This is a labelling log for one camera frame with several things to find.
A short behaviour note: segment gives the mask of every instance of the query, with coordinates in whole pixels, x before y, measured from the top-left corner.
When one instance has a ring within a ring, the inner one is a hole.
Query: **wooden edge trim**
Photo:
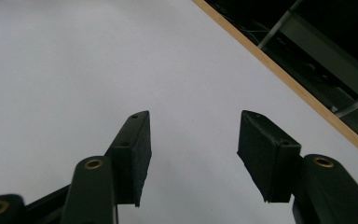
[[[206,14],[216,21],[223,29],[232,35],[240,44],[248,49],[261,63],[271,72],[280,78],[292,91],[309,104],[319,115],[329,122],[337,131],[344,135],[350,142],[358,148],[358,134],[340,120],[333,112],[328,110],[312,94],[305,90],[298,82],[289,76],[279,65],[270,59],[261,49],[253,44],[245,35],[227,21],[220,13],[214,10],[204,0],[193,0]]]

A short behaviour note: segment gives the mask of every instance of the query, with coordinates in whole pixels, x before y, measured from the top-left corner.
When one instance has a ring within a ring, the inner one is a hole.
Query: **white table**
[[[294,223],[236,154],[243,109],[358,182],[358,149],[191,1],[0,0],[0,194],[69,184],[146,109],[153,157],[120,223]]]

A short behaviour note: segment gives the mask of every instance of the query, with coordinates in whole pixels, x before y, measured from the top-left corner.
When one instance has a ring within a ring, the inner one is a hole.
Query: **table surface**
[[[358,182],[358,149],[193,2],[0,0],[0,194],[69,184],[149,110],[141,207],[121,205],[121,223],[295,223],[236,154],[243,109]]]

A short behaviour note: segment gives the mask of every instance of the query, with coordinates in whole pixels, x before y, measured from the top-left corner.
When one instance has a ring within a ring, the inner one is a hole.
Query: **brown edge strip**
[[[204,0],[193,0],[206,14],[216,21],[223,29],[231,34],[240,44],[248,49],[261,63],[263,63],[271,72],[280,78],[290,89],[309,104],[316,112],[327,120],[334,128],[358,147],[358,134],[348,127],[342,120],[328,110],[312,94],[305,90],[292,77],[290,77],[279,65],[270,59],[261,49],[254,45],[246,36],[237,30],[230,22],[221,16]]]

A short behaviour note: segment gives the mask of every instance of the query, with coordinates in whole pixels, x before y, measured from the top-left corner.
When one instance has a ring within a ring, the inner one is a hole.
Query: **dark floor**
[[[258,44],[269,31],[263,24],[252,21],[235,21],[229,11],[216,3],[210,3],[228,21],[237,27],[254,44]],[[358,95],[335,76],[315,62],[284,35],[277,33],[263,48],[264,52],[291,77],[314,95],[328,109],[341,109],[358,99]],[[358,134],[358,110],[341,118]]]

